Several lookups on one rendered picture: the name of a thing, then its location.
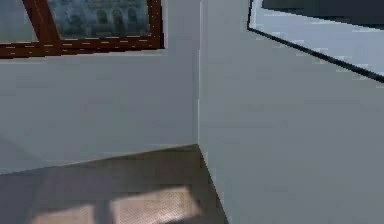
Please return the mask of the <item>brown framed window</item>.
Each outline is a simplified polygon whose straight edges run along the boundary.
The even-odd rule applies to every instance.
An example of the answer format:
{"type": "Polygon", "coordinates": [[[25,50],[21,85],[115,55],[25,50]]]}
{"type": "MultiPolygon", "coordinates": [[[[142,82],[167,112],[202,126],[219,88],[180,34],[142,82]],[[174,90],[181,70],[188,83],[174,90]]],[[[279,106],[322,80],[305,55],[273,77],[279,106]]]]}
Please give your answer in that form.
{"type": "Polygon", "coordinates": [[[163,47],[161,0],[0,0],[0,59],[163,47]]]}

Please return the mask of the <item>black framed wall picture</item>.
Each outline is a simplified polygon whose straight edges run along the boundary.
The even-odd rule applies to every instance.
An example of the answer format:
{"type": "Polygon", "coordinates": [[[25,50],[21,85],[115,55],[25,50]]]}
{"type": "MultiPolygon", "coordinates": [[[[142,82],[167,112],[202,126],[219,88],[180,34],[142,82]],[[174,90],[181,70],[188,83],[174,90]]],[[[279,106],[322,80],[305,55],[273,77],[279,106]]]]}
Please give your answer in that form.
{"type": "Polygon", "coordinates": [[[250,0],[247,30],[384,83],[384,30],[262,8],[250,0]]]}

